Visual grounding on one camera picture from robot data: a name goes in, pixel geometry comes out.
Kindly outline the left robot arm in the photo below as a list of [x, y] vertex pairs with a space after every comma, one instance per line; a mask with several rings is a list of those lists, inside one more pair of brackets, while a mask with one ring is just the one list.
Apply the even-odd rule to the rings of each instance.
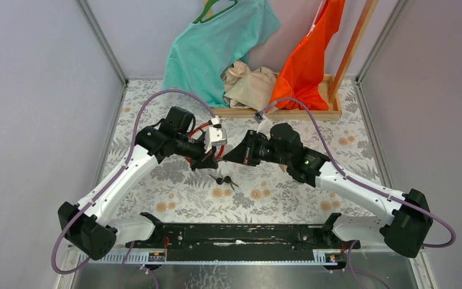
[[220, 118], [213, 116], [198, 139], [188, 135], [193, 118], [189, 111], [172, 107], [156, 126], [139, 131], [127, 156], [110, 175], [77, 203], [65, 202], [59, 207], [63, 238], [93, 260], [102, 259], [116, 245], [132, 241], [142, 241], [147, 247], [159, 245], [163, 233], [150, 218], [113, 219], [113, 215], [132, 188], [172, 155], [188, 160], [191, 170], [218, 167], [217, 147], [227, 143]]

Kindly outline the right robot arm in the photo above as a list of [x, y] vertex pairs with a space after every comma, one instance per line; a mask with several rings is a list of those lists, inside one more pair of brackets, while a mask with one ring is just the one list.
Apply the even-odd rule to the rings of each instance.
[[433, 224], [423, 213], [429, 206], [422, 192], [412, 188], [403, 193], [346, 170], [338, 171], [328, 156], [305, 147], [299, 133], [287, 123], [274, 125], [269, 137], [249, 129], [223, 159], [253, 167], [261, 161], [285, 165], [294, 180], [332, 191], [372, 213], [370, 217], [333, 213], [321, 231], [323, 244], [330, 248], [343, 241], [369, 241], [384, 243], [394, 252], [414, 258]]

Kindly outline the black-headed key pair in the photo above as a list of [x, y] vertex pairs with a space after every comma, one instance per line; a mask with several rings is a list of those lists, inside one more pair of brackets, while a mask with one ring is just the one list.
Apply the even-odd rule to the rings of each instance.
[[227, 184], [232, 188], [232, 190], [234, 190], [235, 187], [239, 187], [238, 184], [236, 184], [236, 183], [234, 183], [232, 181], [232, 178], [230, 176], [214, 176], [214, 175], [210, 175], [210, 177], [213, 178], [218, 185]]

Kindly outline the beige cloth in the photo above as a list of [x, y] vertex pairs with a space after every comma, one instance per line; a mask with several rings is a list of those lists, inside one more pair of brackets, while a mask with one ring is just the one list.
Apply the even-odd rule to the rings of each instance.
[[263, 110], [270, 103], [278, 76], [267, 67], [251, 70], [237, 60], [221, 74], [223, 99], [233, 109]]

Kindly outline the orange t-shirt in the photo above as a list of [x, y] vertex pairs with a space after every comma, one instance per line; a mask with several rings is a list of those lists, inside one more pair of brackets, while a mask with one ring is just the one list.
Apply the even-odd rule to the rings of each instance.
[[339, 31], [345, 0], [325, 1], [310, 31], [292, 51], [277, 78], [271, 103], [279, 110], [326, 111], [328, 104], [319, 93], [324, 79], [325, 50]]

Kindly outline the wooden rack base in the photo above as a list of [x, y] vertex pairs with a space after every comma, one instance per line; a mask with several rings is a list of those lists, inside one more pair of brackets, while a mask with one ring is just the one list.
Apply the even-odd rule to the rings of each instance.
[[[334, 77], [329, 74], [324, 75], [323, 81], [318, 86], [318, 91], [323, 100], [329, 106], [326, 111], [311, 110], [311, 114], [315, 120], [336, 121], [342, 116], [342, 107], [338, 89], [341, 87], [343, 78], [338, 78], [334, 84]], [[234, 109], [234, 108], [213, 108], [212, 111], [219, 117], [231, 118], [252, 118], [256, 110]], [[309, 115], [304, 110], [277, 110], [267, 113], [267, 117], [271, 120], [309, 120]]]

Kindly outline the teal t-shirt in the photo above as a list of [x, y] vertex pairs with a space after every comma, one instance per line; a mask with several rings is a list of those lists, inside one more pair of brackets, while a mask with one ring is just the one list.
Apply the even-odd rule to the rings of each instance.
[[213, 108], [227, 108], [221, 74], [280, 28], [268, 1], [238, 1], [202, 23], [190, 23], [167, 55], [164, 89], [198, 96]]

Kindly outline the green hanger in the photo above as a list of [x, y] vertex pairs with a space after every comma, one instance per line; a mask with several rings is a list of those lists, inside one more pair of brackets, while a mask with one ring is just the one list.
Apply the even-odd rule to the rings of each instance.
[[233, 8], [234, 6], [236, 6], [239, 3], [238, 0], [232, 0], [232, 1], [230, 1], [231, 4], [228, 7], [224, 8], [224, 9], [221, 9], [221, 10], [219, 10], [219, 11], [217, 11], [215, 13], [214, 10], [213, 10], [213, 7], [218, 2], [219, 2], [219, 0], [203, 1], [203, 10], [202, 10], [201, 14], [192, 23], [193, 24], [200, 24], [200, 23], [209, 22], [210, 20], [216, 18], [217, 16], [220, 16], [221, 14], [229, 11], [231, 8]]

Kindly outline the wooden rack pole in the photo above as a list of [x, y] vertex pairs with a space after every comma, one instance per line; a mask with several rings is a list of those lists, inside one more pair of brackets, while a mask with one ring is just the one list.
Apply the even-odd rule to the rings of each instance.
[[371, 17], [375, 11], [375, 8], [378, 4], [378, 0], [367, 0], [364, 4], [360, 17], [355, 25], [354, 31], [346, 48], [346, 51], [343, 55], [342, 61], [340, 62], [339, 68], [333, 82], [328, 90], [328, 100], [332, 104], [336, 99], [338, 89], [344, 79], [346, 72], [355, 56], [356, 50], [362, 40], [364, 32], [371, 20]]

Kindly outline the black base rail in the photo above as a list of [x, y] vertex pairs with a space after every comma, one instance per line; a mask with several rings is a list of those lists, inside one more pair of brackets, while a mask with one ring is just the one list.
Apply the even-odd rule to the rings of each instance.
[[159, 223], [147, 240], [126, 247], [158, 249], [167, 261], [268, 262], [315, 261], [314, 253], [360, 248], [360, 242], [342, 241], [319, 225]]

